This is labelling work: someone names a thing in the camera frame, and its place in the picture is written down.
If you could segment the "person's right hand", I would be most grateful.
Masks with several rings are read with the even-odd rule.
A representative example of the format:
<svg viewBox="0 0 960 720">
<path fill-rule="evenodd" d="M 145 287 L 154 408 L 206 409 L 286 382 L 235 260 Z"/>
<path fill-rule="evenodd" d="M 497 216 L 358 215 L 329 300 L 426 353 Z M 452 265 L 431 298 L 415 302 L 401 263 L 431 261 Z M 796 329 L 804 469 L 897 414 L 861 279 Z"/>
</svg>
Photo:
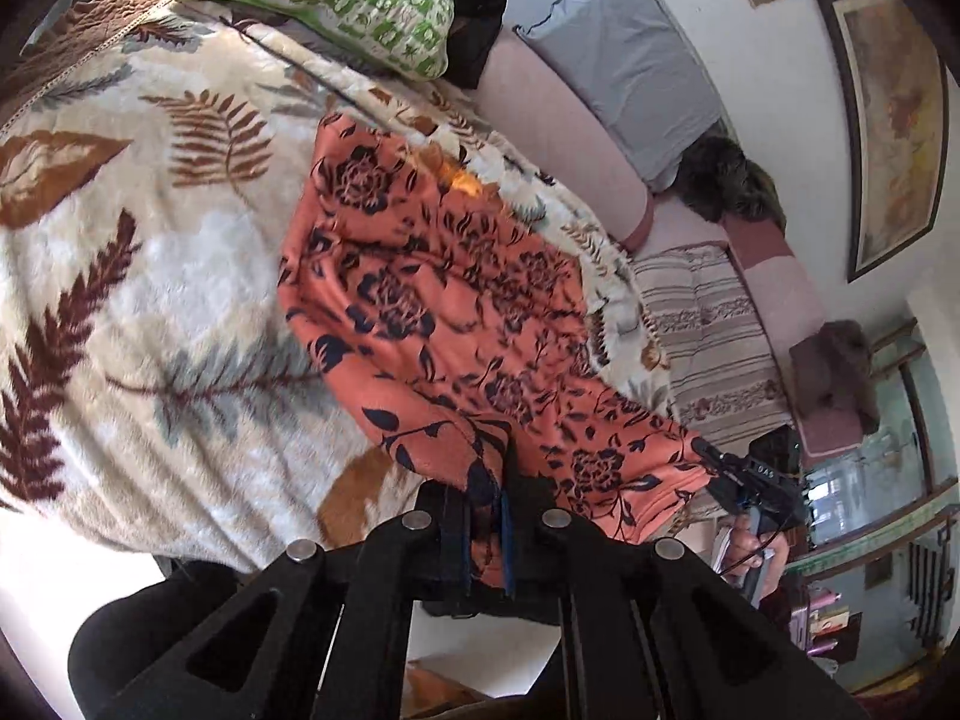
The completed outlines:
<svg viewBox="0 0 960 720">
<path fill-rule="evenodd" d="M 782 533 L 757 535 L 750 527 L 747 515 L 732 520 L 731 541 L 722 563 L 722 575 L 729 582 L 754 569 L 765 571 L 760 583 L 760 598 L 766 598 L 778 588 L 788 559 L 789 544 Z"/>
</svg>

